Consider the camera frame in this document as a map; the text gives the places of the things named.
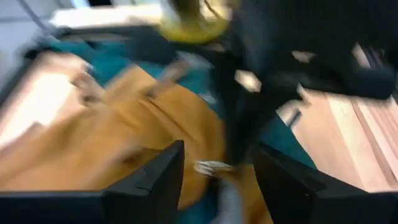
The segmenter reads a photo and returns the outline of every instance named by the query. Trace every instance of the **gray cord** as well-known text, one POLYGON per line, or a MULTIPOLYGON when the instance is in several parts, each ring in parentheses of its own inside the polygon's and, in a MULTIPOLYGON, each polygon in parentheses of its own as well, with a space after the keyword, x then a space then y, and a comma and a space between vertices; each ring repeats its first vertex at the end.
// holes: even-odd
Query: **gray cord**
POLYGON ((219 215, 217 224, 243 224, 242 200, 235 184, 226 179, 220 179, 218 193, 219 215))

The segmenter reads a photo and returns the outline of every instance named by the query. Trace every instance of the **yellow object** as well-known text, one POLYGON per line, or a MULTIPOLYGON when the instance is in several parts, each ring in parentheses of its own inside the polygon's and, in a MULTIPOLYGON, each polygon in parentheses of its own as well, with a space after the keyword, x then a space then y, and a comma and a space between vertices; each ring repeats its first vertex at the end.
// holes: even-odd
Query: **yellow object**
POLYGON ((198 20, 188 26, 181 26, 170 21, 162 21, 159 32, 167 40, 188 44, 203 44, 220 36, 228 27, 226 19, 216 21, 198 20))
MULTIPOLYGON (((105 89, 104 101, 0 154, 0 190, 99 190, 134 172, 175 140, 185 142, 178 207, 197 202, 209 179, 197 160, 223 161, 223 123, 196 94, 173 85, 147 96, 156 80, 134 66, 105 89)), ((271 223, 252 166, 227 173, 243 196, 247 223, 271 223)))
POLYGON ((216 19, 206 20, 200 12, 199 0, 168 0, 162 7, 164 13, 159 32, 170 41, 203 44, 220 36, 228 28, 228 20, 212 9, 209 10, 215 13, 216 19))

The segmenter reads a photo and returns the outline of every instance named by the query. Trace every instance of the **teal fabric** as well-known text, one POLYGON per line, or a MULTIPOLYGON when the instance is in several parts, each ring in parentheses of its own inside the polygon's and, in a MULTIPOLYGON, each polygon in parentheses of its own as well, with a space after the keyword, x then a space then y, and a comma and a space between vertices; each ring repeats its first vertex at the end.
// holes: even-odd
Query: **teal fabric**
MULTIPOLYGON (((119 42, 101 42, 95 49, 86 43, 57 42, 51 45, 51 49, 56 52, 70 52, 85 59, 93 66, 91 75, 101 86, 105 86, 121 70, 132 64, 132 61, 128 59, 126 46, 119 42)), ((147 62, 140 62, 138 65, 154 78, 159 78, 164 69, 161 65, 147 62)), ((222 119, 221 106, 208 88, 209 82, 208 71, 192 70, 178 84, 204 98, 209 107, 222 119)), ((296 140, 290 128, 276 114, 269 128, 261 134, 260 140, 285 155, 316 169, 315 164, 296 140)), ((214 219, 217 211, 215 198, 214 190, 209 188, 202 200, 191 208, 180 212, 177 223, 209 223, 214 219)))

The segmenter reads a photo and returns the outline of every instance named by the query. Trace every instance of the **mustard yellow garment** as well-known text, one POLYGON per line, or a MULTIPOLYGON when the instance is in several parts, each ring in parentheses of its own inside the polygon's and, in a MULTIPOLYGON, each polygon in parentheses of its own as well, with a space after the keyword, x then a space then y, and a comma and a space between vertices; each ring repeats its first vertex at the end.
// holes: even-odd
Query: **mustard yellow garment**
MULTIPOLYGON (((107 88, 104 103, 54 124, 39 137, 0 155, 0 190, 96 190, 125 177, 178 139, 185 141, 178 207, 205 191, 195 160, 223 161, 223 123, 188 89, 174 85, 146 96, 156 80, 131 67, 107 88)), ((252 166, 227 174, 239 186, 248 223, 272 223, 252 166)))

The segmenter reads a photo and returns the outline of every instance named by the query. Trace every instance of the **metal clasp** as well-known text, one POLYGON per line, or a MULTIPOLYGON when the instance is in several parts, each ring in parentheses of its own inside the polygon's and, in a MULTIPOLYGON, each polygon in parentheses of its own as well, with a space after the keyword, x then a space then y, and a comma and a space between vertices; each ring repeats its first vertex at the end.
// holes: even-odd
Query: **metal clasp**
POLYGON ((233 166, 220 161, 196 161, 193 167, 197 172, 210 177, 217 172, 233 171, 233 166))

